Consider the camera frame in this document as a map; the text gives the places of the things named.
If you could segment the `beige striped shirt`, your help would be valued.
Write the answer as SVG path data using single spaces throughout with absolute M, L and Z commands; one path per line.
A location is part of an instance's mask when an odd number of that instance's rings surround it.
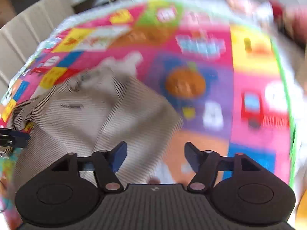
M 107 57 L 14 108 L 8 127 L 23 130 L 31 123 L 31 131 L 16 162 L 11 193 L 67 153 L 91 156 L 122 141 L 127 157 L 117 173 L 121 183 L 149 179 L 183 121 L 164 97 L 137 80 L 142 60 L 138 51 L 122 59 Z

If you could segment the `colourful cartoon play mat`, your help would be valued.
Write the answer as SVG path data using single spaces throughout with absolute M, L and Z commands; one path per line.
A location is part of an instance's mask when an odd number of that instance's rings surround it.
M 1 147 L 1 213 L 9 229 L 290 229 L 290 101 L 278 48 L 261 29 L 150 0 L 48 39 L 1 100 L 1 128 L 10 129 L 18 104 L 133 51 L 143 57 L 137 80 L 164 97 L 183 123 L 149 179 L 122 184 L 121 193 L 102 193 L 92 156 L 76 153 L 11 193 L 28 144 Z M 14 131 L 30 134 L 31 123 Z M 220 155 L 206 193 L 187 190 L 196 174 L 185 158 L 187 142 Z

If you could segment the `white quilted mattress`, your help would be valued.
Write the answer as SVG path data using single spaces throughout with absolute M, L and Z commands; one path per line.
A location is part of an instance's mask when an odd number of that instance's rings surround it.
M 34 60 L 35 57 L 43 50 L 44 46 L 47 46 L 48 43 L 51 42 L 49 37 L 54 37 L 56 34 L 73 27 L 77 24 L 84 23 L 90 21 L 91 19 L 95 19 L 99 16 L 107 15 L 111 12 L 114 12 L 117 9 L 127 8 L 130 5 L 140 5 L 143 2 L 148 2 L 150 0 L 121 0 L 118 2 L 114 2 L 112 4 L 98 6 L 96 8 L 92 8 L 86 10 L 84 12 L 74 14 L 71 16 L 66 16 L 59 23 L 56 24 L 55 29 L 50 32 L 46 38 L 41 40 L 37 47 L 33 51 L 31 51 L 31 55 L 26 58 L 26 62 L 24 62 L 24 66 L 21 67 L 18 71 L 15 71 L 15 76 L 11 79 L 11 81 L 19 78 L 22 73 L 26 70 L 27 67 L 30 66 L 30 62 Z M 232 12 L 230 11 L 229 6 L 226 3 L 226 0 L 166 0 L 172 2 L 182 3 L 183 5 L 187 5 L 189 7 L 196 7 L 201 10 L 207 10 L 212 12 L 215 15 L 230 18 L 232 16 Z

